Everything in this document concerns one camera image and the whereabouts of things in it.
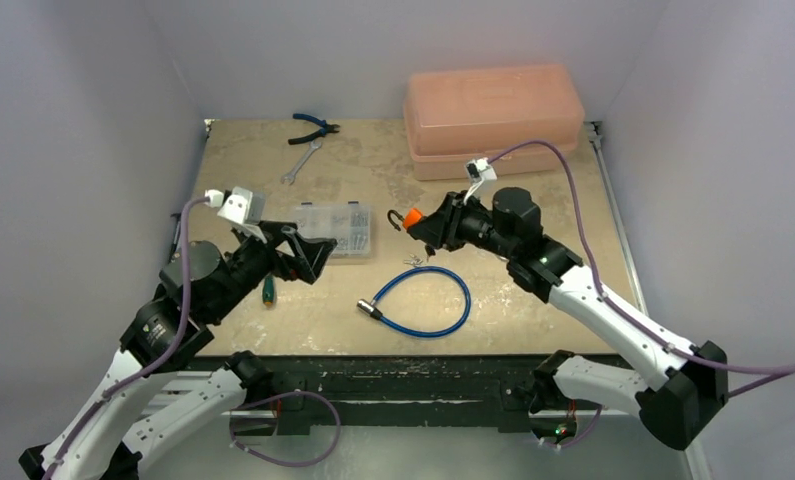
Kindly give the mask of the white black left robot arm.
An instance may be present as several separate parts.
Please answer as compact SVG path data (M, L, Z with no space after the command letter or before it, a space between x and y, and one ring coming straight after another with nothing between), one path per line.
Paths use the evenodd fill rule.
M262 236L237 231L240 245L232 253L196 241L175 254L80 413L55 440L21 454L28 478L137 479L222 412L273 402L272 372L252 352L240 351L172 404L142 415L212 340L210 326L220 324L267 276L312 284L337 246L334 239L302 237L290 222L259 226Z

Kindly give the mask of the blue cable lock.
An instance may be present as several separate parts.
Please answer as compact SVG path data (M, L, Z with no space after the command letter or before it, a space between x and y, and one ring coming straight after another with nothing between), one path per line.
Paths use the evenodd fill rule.
M400 335L430 340L457 332L472 313L468 284L454 271L416 266L397 274L356 308Z

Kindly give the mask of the orange black padlock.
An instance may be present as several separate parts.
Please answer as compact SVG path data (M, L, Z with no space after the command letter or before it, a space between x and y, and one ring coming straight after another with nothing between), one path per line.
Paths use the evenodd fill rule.
M424 218L424 214L417 208L411 208L405 214L391 209L387 211L386 218L393 229L401 231L417 224Z

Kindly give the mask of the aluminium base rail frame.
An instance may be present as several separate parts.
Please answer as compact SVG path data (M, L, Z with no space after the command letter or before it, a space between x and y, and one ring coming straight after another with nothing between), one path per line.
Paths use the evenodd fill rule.
M592 252L576 255L603 284ZM536 428L534 414L549 409L572 411L579 401L592 404L597 412L610 409L572 400L531 412L526 392L540 364L533 370L498 374L493 361L486 358L470 362L466 370L451 370L445 361L433 357L327 357L323 363L325 391L312 392L306 387L304 371L273 370L264 362L273 374L277 391L273 402L247 402L226 411L269 406L275 412L278 429L290 434L304 434L311 426L321 424L324 417L336 425L349 421L362 426L495 426L503 432L533 432L540 443L562 450L585 439L591 426L580 425L568 415L558 427ZM324 414L316 412L316 404L324 406Z

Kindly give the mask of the clear plastic screw organizer box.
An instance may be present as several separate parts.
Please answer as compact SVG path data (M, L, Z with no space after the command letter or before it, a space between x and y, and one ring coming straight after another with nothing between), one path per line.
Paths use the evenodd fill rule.
M334 258L365 258L372 250L372 209L346 203L301 203L291 210L292 221L306 238L332 238L337 242Z

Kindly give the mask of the pink plastic toolbox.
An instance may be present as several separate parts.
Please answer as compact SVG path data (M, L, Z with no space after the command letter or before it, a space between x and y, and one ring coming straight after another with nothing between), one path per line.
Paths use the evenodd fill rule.
M474 158L499 175L558 167L545 140L574 151L585 110L560 64L419 73L403 105L406 138L419 181L465 177Z

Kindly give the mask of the small silver open-end wrench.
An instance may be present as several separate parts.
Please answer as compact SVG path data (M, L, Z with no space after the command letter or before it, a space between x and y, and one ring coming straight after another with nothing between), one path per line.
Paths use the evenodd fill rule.
M320 140L313 140L309 143L308 150L302 157L294 164L294 166L280 178L280 183L284 185L292 185L297 177L299 171L308 162L311 156L321 148L322 142Z

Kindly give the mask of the black hammer beside table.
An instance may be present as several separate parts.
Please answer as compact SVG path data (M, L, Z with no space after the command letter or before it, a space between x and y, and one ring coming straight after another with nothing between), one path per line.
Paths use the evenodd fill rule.
M170 215L170 218L174 221L174 229L167 252L167 258L166 258L167 261L171 261L174 258L180 246L181 224L182 224L181 217L182 217L181 213L173 213Z

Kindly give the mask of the green handled screwdriver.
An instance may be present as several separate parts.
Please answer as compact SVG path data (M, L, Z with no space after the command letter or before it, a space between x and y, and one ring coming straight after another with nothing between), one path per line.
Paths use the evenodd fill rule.
M262 282L261 300L266 308L272 308L275 304L276 290L275 280L272 275L268 275Z

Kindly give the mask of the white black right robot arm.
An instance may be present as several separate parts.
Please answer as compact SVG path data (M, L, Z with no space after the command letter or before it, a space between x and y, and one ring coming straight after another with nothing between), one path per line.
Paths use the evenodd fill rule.
M725 352L711 341L696 346L632 309L544 233L528 191L503 188L489 207L450 192L432 214L413 209L401 223L428 252L470 244L505 258L518 287L580 322L626 361L619 368L557 351L533 372L531 412L584 400L636 417L660 443L684 450L726 405L727 374L712 366L726 361Z

